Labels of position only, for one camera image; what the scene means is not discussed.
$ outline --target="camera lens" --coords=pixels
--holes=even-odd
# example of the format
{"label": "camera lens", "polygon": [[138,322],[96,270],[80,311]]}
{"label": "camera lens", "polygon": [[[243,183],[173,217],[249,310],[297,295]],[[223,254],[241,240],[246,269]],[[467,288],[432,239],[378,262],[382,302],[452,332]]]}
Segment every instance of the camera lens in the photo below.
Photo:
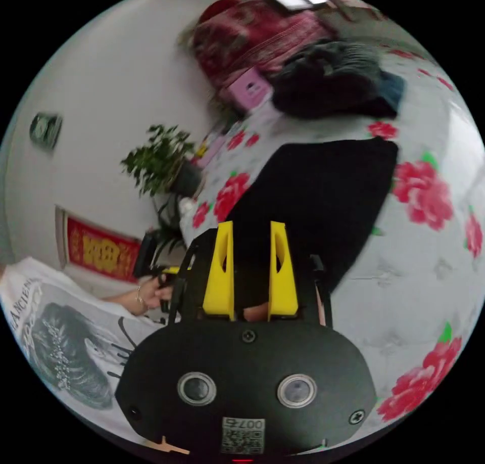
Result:
{"label": "camera lens", "polygon": [[208,405],[216,397],[216,384],[199,372],[186,373],[177,385],[178,395],[189,405]]}
{"label": "camera lens", "polygon": [[185,382],[183,391],[191,400],[200,402],[207,398],[209,385],[201,378],[191,378]]}
{"label": "camera lens", "polygon": [[317,394],[315,381],[306,375],[291,375],[278,386],[278,400],[285,407],[301,408],[313,401]]}

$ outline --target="hand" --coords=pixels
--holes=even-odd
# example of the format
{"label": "hand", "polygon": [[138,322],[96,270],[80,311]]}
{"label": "hand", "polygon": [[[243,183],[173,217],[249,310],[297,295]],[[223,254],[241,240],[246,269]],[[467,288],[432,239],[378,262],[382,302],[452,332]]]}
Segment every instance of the hand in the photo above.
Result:
{"label": "hand", "polygon": [[[167,279],[165,274],[161,278],[163,282]],[[155,277],[141,285],[140,297],[148,309],[155,309],[160,306],[160,300],[169,301],[172,298],[172,290],[171,286],[160,289],[158,278]]]}

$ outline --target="person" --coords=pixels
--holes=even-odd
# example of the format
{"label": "person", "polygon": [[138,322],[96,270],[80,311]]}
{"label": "person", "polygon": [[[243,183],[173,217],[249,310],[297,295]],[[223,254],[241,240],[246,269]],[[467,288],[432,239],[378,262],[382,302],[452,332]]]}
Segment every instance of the person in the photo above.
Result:
{"label": "person", "polygon": [[[19,347],[49,390],[75,414],[118,437],[186,452],[165,440],[155,444],[138,436],[114,397],[130,354],[164,326],[147,312],[161,300],[170,300],[172,291],[151,279],[100,300],[32,258],[0,266],[0,306]],[[268,303],[244,312],[248,321],[265,320],[267,314]]]}

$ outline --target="bracelet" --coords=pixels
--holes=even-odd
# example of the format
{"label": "bracelet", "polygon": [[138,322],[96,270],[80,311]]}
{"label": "bracelet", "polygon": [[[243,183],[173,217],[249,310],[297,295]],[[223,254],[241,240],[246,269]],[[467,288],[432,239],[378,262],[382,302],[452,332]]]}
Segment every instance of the bracelet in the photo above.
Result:
{"label": "bracelet", "polygon": [[140,296],[140,290],[141,290],[141,286],[138,286],[138,290],[136,291],[136,301],[146,311],[148,310],[148,306],[143,300],[143,297]]}

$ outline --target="red peony print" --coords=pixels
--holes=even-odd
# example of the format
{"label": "red peony print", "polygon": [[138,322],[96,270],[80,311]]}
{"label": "red peony print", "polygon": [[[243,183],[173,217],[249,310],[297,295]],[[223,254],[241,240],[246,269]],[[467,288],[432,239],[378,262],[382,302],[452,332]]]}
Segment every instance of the red peony print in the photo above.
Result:
{"label": "red peony print", "polygon": [[398,129],[392,124],[387,124],[386,122],[380,121],[370,124],[367,128],[372,135],[382,137],[386,141],[396,137],[399,132]]}
{"label": "red peony print", "polygon": [[407,204],[413,223],[426,223],[433,230],[444,228],[453,216],[448,185],[428,162],[405,162],[396,168],[393,194]]}
{"label": "red peony print", "polygon": [[241,196],[248,189],[247,182],[249,181],[249,174],[243,172],[235,176],[231,176],[224,187],[217,193],[216,204],[214,206],[214,216],[218,223],[222,223],[234,205],[239,201]]}
{"label": "red peony print", "polygon": [[438,81],[440,81],[444,86],[448,87],[451,91],[454,91],[455,89],[453,86],[448,83],[444,78],[441,78],[440,76],[437,76]]}
{"label": "red peony print", "polygon": [[388,53],[390,55],[400,56],[401,58],[414,58],[414,55],[412,53],[409,53],[408,51],[390,50],[388,51]]}
{"label": "red peony print", "polygon": [[209,203],[207,203],[207,201],[204,201],[202,204],[199,205],[192,220],[192,226],[194,228],[199,228],[199,226],[201,226],[202,223],[206,221],[206,215],[207,213],[209,213],[210,209],[211,206],[209,205]]}
{"label": "red peony print", "polygon": [[461,338],[455,338],[451,343],[437,343],[433,351],[426,355],[422,366],[413,368],[397,379],[392,396],[377,409],[384,422],[413,411],[436,389],[453,366],[461,342]]}
{"label": "red peony print", "polygon": [[473,213],[470,214],[470,217],[466,222],[465,231],[466,248],[473,254],[473,258],[477,258],[481,253],[483,233],[481,231],[480,223],[478,223]]}
{"label": "red peony print", "polygon": [[259,135],[258,134],[253,134],[247,141],[246,141],[246,147],[251,147],[253,146],[257,141],[259,140]]}
{"label": "red peony print", "polygon": [[227,150],[232,151],[235,149],[243,140],[246,133],[241,130],[239,131],[227,144]]}

